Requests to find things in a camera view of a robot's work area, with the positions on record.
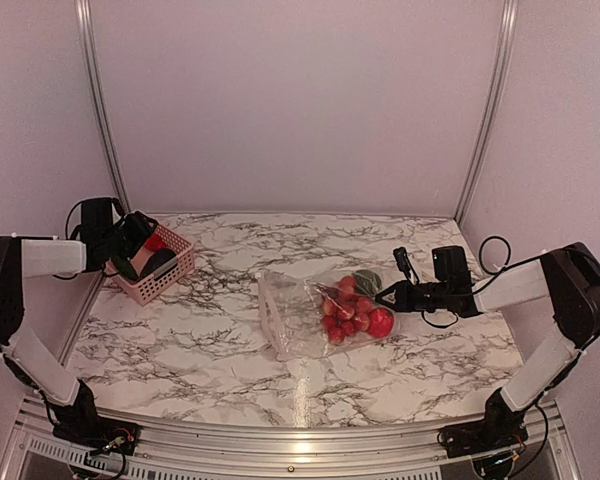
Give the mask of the red fake pepper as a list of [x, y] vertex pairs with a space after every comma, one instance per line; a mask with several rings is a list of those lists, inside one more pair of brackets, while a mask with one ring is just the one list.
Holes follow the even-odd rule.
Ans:
[[151, 252], [157, 252], [159, 250], [167, 248], [167, 244], [161, 238], [160, 235], [153, 234], [146, 240], [146, 242], [144, 243], [144, 247]]

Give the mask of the green fake cucumber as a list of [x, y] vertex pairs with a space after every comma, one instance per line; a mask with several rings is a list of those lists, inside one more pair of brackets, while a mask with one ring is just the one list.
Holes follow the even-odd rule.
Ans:
[[114, 256], [111, 258], [111, 263], [115, 269], [115, 273], [123, 277], [127, 282], [135, 283], [138, 281], [138, 273], [128, 259]]

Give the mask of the clear zip top bag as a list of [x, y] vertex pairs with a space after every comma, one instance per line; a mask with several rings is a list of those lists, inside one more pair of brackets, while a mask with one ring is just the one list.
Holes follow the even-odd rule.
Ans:
[[400, 333], [400, 317], [393, 312], [394, 327], [387, 337], [357, 334], [340, 346], [329, 344], [321, 324], [321, 296], [316, 285], [332, 284], [353, 272], [330, 270], [305, 278], [272, 271], [256, 275], [261, 328], [278, 360], [326, 358]]

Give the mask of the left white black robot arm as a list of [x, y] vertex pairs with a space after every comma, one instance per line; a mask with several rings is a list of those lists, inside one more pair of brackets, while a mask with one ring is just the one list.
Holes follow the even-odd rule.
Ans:
[[70, 212], [79, 220], [65, 226], [63, 238], [0, 236], [0, 358], [21, 383], [40, 394], [56, 429], [96, 445], [107, 430], [94, 394], [26, 324], [25, 282], [42, 277], [69, 281], [101, 272], [107, 263], [127, 266], [158, 222], [140, 211], [125, 211], [114, 197], [82, 200]]

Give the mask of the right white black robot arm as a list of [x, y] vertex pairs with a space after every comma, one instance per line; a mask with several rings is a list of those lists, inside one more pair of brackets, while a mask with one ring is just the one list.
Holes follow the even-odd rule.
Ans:
[[581, 242], [504, 265], [479, 282], [473, 282], [461, 246], [433, 250], [432, 282], [417, 279], [404, 248], [396, 249], [394, 258], [404, 278], [375, 300], [396, 313], [445, 310], [469, 319], [535, 301], [550, 305], [552, 323], [545, 338], [489, 397], [483, 419], [473, 427], [486, 448], [509, 437], [533, 403], [559, 385], [600, 336], [600, 263]]

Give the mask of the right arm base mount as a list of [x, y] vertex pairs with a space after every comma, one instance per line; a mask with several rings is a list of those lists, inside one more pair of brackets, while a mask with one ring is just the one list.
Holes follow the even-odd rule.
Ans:
[[522, 421], [500, 426], [477, 420], [443, 427], [438, 432], [437, 442], [445, 449], [448, 458], [458, 458], [522, 445], [528, 438]]

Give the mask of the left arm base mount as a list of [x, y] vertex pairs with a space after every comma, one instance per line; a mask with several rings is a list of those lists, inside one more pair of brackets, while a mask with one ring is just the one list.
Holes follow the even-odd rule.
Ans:
[[89, 447], [93, 454], [115, 452], [132, 455], [140, 433], [140, 426], [136, 423], [98, 414], [90, 418], [51, 410], [50, 419], [55, 437]]

